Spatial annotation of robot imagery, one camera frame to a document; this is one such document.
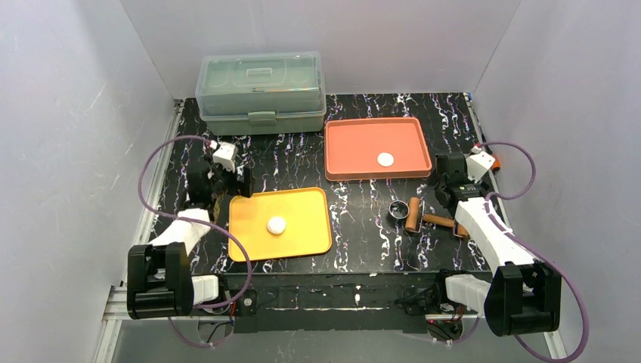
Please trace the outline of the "wooden dough roller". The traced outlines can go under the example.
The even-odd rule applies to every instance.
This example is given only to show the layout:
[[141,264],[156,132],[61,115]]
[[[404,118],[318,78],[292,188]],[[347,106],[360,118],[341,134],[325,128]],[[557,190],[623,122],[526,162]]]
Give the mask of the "wooden dough roller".
[[454,219],[437,216],[431,213],[420,213],[420,199],[412,197],[409,199],[408,214],[404,222],[404,230],[418,232],[422,223],[433,224],[438,227],[449,228],[455,237],[462,239],[469,238],[469,232]]

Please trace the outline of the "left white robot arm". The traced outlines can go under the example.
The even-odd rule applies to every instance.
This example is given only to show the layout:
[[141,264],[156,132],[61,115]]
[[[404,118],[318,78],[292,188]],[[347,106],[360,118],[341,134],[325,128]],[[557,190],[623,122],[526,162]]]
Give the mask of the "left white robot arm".
[[132,319],[189,315],[194,307],[219,309],[234,296],[220,289],[217,275],[194,276],[188,255],[215,228],[225,196],[250,198],[252,169],[228,171],[212,163],[187,175],[181,211],[170,226],[145,245],[133,246],[127,257],[126,306]]

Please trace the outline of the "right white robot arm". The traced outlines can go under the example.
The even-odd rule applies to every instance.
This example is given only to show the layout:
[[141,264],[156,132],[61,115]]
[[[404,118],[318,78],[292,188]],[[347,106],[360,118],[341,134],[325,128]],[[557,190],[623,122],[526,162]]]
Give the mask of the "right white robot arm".
[[481,250],[493,277],[483,281],[466,271],[445,271],[435,279],[438,303],[477,312],[498,337],[555,331],[560,320],[562,279],[513,239],[515,235],[486,200],[480,178],[492,167],[489,154],[439,154],[435,196]]

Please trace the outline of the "white dough ball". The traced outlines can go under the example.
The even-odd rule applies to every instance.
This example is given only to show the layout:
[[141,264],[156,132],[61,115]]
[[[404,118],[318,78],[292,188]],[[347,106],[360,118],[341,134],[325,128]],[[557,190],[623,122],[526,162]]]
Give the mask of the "white dough ball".
[[268,220],[266,228],[272,235],[282,235],[286,230],[286,220],[283,217],[274,216]]

